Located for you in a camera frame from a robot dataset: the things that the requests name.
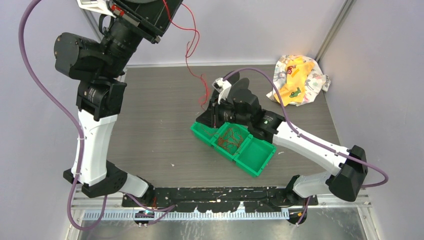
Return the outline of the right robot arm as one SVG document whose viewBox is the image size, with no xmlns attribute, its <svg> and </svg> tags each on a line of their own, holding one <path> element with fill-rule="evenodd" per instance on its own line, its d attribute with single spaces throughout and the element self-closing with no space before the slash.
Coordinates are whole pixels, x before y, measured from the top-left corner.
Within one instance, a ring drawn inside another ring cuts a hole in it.
<svg viewBox="0 0 424 240">
<path fill-rule="evenodd" d="M 332 144 L 290 125 L 286 117 L 263 109 L 258 97 L 249 90 L 230 100 L 213 96 L 207 109 L 195 120 L 209 128 L 219 128 L 225 123 L 245 126 L 254 138 L 288 148 L 323 167 L 322 173 L 291 178 L 283 192 L 291 205 L 299 205 L 304 199 L 320 194 L 333 194 L 354 202 L 368 174 L 367 166 L 353 160 L 366 158 L 363 148 Z"/>
</svg>

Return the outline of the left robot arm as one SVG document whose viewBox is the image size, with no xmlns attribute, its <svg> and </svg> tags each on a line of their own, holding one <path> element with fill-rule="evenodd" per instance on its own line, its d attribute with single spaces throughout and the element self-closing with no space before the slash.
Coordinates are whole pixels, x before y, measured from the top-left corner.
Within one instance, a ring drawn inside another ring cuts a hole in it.
<svg viewBox="0 0 424 240">
<path fill-rule="evenodd" d="M 82 185 L 89 198 L 116 192 L 134 196 L 141 207 L 153 202 L 150 184 L 107 160 L 111 134 L 121 111 L 126 83 L 119 81 L 142 40 L 157 44 L 181 6 L 180 0 L 80 0 L 83 10 L 110 17 L 109 26 L 98 26 L 103 38 L 96 41 L 64 32 L 54 44 L 55 68 L 78 80 L 78 126 L 83 150 L 73 167 L 63 173 L 70 183 Z"/>
</svg>

